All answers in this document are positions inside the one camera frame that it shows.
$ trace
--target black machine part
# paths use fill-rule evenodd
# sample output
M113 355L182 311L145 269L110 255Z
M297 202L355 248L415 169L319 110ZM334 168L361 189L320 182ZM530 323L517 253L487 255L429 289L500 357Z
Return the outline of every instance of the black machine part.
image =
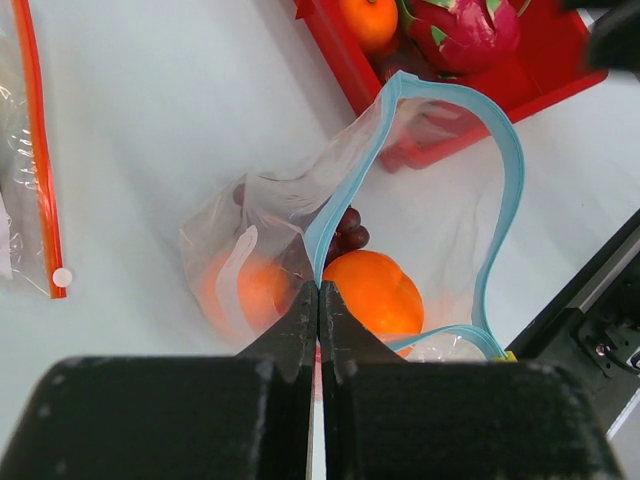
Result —
M566 368L616 422L640 389L640 211L508 348Z

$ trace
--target clear plastic bag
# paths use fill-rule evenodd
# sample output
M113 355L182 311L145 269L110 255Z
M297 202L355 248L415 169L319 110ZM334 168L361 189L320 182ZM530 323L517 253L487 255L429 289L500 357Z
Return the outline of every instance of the clear plastic bag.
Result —
M246 174L188 220L187 279L207 319L241 348L286 312L302 282L320 284L353 205L370 231L367 250L391 257L423 305L421 332L374 333L416 359L426 350L425 359L506 358L484 297L523 181L519 141L491 100L399 73L311 164ZM476 350L464 350L469 343Z
M28 1L0 0L0 281L61 298L66 285L65 275L54 276L64 270L43 104Z

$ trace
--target dragon fruit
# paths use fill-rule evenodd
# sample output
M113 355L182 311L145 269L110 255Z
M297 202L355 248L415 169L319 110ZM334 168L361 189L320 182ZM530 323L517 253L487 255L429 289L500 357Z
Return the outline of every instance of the dragon fruit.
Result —
M441 73L480 73L520 41L518 13L507 0L397 0L407 36Z

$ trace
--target orange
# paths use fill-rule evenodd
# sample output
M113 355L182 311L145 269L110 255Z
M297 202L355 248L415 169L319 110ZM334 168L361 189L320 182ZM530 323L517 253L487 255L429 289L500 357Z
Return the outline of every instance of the orange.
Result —
M218 274L228 257L229 253L225 253L214 260L202 275L197 292L207 320L223 335L237 338L234 323L243 319L226 318L216 293ZM293 299L287 272L255 252L240 268L237 288L246 321L258 335L287 312Z
M398 26L395 0L339 0L342 15L367 54L389 45Z
M422 331L420 292L388 256L356 250L331 262L323 280L337 285L349 311L376 335Z

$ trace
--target yellow tag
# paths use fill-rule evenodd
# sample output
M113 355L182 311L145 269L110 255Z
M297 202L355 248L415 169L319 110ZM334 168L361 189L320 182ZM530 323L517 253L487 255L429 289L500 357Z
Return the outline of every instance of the yellow tag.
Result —
M513 354L513 352L510 352L508 350L507 350L507 358L498 357L495 360L498 362L517 362L518 361L518 359Z

